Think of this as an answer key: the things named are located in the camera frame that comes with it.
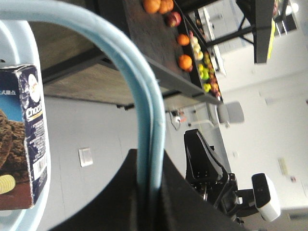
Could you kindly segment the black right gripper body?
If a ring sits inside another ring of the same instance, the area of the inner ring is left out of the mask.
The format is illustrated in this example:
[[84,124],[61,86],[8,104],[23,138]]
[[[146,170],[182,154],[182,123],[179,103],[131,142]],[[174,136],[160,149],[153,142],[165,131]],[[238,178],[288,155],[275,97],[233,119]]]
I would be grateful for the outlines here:
[[215,151],[198,129],[185,132],[184,146],[186,152],[185,179],[203,201],[234,219],[258,212],[253,190],[238,190],[235,174],[226,171],[215,157]]

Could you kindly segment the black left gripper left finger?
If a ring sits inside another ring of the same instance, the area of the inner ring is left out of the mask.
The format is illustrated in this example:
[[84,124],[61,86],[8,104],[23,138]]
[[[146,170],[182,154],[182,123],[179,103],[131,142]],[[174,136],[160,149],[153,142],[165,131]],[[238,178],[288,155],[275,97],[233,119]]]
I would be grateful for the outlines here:
[[137,150],[130,149],[108,185],[86,206],[52,231],[140,231]]

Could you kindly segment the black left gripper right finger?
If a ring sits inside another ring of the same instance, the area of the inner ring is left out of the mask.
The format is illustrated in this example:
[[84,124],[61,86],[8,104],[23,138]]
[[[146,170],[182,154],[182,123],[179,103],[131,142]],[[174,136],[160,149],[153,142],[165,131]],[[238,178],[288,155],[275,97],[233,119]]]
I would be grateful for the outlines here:
[[244,231],[245,228],[202,200],[164,153],[157,207],[159,231]]

